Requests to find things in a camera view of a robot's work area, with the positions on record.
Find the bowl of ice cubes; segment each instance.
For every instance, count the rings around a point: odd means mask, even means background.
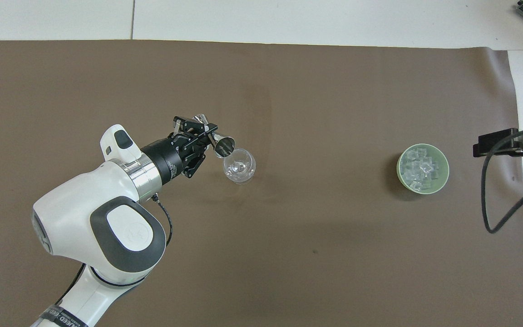
[[[419,194],[433,194],[447,183],[449,163],[440,149],[419,143],[399,157],[397,175],[405,188]]]

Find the thick black cable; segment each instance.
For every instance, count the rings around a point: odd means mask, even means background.
[[[154,194],[151,199],[158,204],[158,206],[163,210],[164,215],[167,216],[168,219],[168,238],[165,246],[168,246],[169,242],[171,242],[171,238],[173,237],[173,222],[171,221],[171,217],[168,215],[167,210],[164,208],[163,204],[158,199],[158,194]]]
[[[485,179],[486,179],[486,173],[488,171],[488,163],[492,156],[498,151],[505,143],[511,141],[512,139],[523,136],[523,131],[514,133],[510,136],[504,137],[500,141],[498,141],[492,149],[488,152],[488,154],[485,157],[484,166],[481,171],[481,209],[482,209],[482,215],[484,216],[484,225],[488,232],[491,234],[496,233],[502,226],[510,219],[510,217],[523,205],[523,197],[516,202],[516,204],[511,207],[511,209],[504,215],[504,217],[498,222],[496,227],[491,228],[488,221],[488,213],[486,211],[486,205],[485,205]]]
[[[74,287],[74,285],[78,281],[80,275],[82,275],[82,272],[84,271],[85,266],[86,266],[86,264],[82,263],[82,265],[80,266],[80,269],[78,270],[78,272],[76,273],[76,276],[74,277],[74,280],[72,281],[70,286],[68,286],[68,289],[64,292],[64,294],[62,294],[62,296],[60,296],[60,298],[58,298],[56,303],[54,303],[56,306],[58,305],[58,303],[60,303],[60,301],[64,298],[64,296],[66,296],[66,294],[68,294],[68,292],[70,292],[70,290]]]

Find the brown mat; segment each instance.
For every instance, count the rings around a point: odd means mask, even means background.
[[[172,41],[0,41],[0,326],[30,325],[79,267],[42,249],[31,205],[102,163],[110,125],[143,146],[199,113],[256,176],[209,154],[167,184],[170,247],[98,326],[523,326],[523,208],[488,234],[471,156],[517,126],[506,52]],[[396,178],[414,143],[449,159],[434,195]],[[495,222],[523,176],[492,162]]]

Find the white table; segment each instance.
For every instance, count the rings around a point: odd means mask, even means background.
[[[0,40],[488,46],[509,50],[523,129],[523,18],[514,12],[514,4],[513,0],[0,0]]]

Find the white robotic arm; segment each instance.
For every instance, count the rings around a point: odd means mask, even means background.
[[[139,149],[120,125],[100,141],[106,160],[44,195],[32,222],[45,250],[83,263],[77,282],[32,326],[93,327],[110,304],[139,285],[160,261],[164,229],[141,203],[179,174],[191,178],[214,146],[230,155],[235,141],[203,115],[174,118],[175,130]]]

